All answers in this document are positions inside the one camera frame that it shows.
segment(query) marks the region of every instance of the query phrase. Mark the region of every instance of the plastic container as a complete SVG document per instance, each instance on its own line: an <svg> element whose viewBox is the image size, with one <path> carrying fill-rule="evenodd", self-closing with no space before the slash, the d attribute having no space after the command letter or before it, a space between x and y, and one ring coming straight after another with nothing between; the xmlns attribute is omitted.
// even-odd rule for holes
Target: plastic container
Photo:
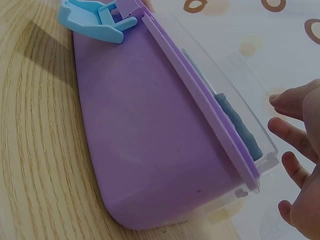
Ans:
<svg viewBox="0 0 320 240"><path fill-rule="evenodd" d="M234 59L233 52L221 51L214 60L176 19L156 20L138 0L115 4L137 19L122 44L74 33L86 137L109 213L127 228L148 229L259 192L260 175L278 163L277 150L217 64ZM259 160L253 161L201 74L254 135L263 152Z"/></svg>

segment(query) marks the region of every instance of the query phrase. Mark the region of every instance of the finger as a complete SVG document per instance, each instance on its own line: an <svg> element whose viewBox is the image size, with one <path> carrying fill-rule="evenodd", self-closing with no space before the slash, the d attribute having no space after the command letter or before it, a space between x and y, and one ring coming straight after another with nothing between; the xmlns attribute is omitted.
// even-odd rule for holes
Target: finger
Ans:
<svg viewBox="0 0 320 240"><path fill-rule="evenodd" d="M297 149L306 158L317 163L318 154L310 143L305 131L294 127L278 117L274 117L269 121L268 128L272 133Z"/></svg>
<svg viewBox="0 0 320 240"><path fill-rule="evenodd" d="M320 87L320 81L314 80L306 85L288 89L281 94L271 95L269 101L275 109L284 115L303 120L303 100L309 92L318 87Z"/></svg>
<svg viewBox="0 0 320 240"><path fill-rule="evenodd" d="M286 200L281 201L278 204L279 213L283 218L283 220L285 220L288 224L293 226L291 222L291 216L290 216L291 208L292 208L291 203Z"/></svg>
<svg viewBox="0 0 320 240"><path fill-rule="evenodd" d="M286 152L282 156L282 164L290 178L302 189L310 173L306 171L292 152Z"/></svg>
<svg viewBox="0 0 320 240"><path fill-rule="evenodd" d="M293 118L293 119L298 119L300 121L303 121L303 119L301 118L301 116L295 112L285 112L285 111L282 111L280 109L277 109L275 108L274 109L278 114L281 114L281 115L284 115L284 116L287 116L289 118Z"/></svg>

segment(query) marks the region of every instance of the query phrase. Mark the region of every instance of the brown circle pattern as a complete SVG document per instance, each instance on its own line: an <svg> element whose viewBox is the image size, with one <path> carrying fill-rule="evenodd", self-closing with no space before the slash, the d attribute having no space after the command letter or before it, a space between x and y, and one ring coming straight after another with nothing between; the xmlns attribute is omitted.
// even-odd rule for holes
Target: brown circle pattern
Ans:
<svg viewBox="0 0 320 240"><path fill-rule="evenodd" d="M200 2L201 5L200 6L197 6L197 7L190 7L190 5L193 3L193 2ZM184 7L183 9L190 13L190 14L196 14L196 13L199 13L201 12L206 4L208 3L207 0L186 0L185 3L184 3Z"/></svg>
<svg viewBox="0 0 320 240"><path fill-rule="evenodd" d="M272 6L268 3L268 0L261 0L262 5L265 9L269 10L270 12L281 12L283 9L285 9L287 1L286 0L280 0L280 4L278 6Z"/></svg>
<svg viewBox="0 0 320 240"><path fill-rule="evenodd" d="M320 38L318 38L312 31L312 24L320 23L320 19L309 19L304 24L304 29L309 38L314 41L316 44L320 45Z"/></svg>

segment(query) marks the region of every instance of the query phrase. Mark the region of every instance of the blue play dough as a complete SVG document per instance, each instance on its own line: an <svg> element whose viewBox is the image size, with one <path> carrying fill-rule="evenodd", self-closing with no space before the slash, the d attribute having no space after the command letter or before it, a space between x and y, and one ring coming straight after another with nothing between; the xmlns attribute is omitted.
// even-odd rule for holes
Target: blue play dough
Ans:
<svg viewBox="0 0 320 240"><path fill-rule="evenodd" d="M249 132L247 127L244 125L241 117L232 108L226 96L223 93L219 93L214 95L214 97L221 106L222 110L225 112L225 114L230 118L231 122L235 127L235 130L237 131L240 138L248 148L248 151L253 161L257 161L258 159L260 159L263 156L263 153L261 149L258 147L255 137Z"/></svg>

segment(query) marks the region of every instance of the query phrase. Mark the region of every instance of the wood grain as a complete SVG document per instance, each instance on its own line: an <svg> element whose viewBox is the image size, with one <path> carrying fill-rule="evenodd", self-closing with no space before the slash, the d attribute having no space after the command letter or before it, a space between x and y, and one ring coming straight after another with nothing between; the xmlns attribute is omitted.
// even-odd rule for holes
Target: wood grain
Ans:
<svg viewBox="0 0 320 240"><path fill-rule="evenodd" d="M1 240L238 240L228 215L146 231L106 211L59 0L0 2Z"/></svg>

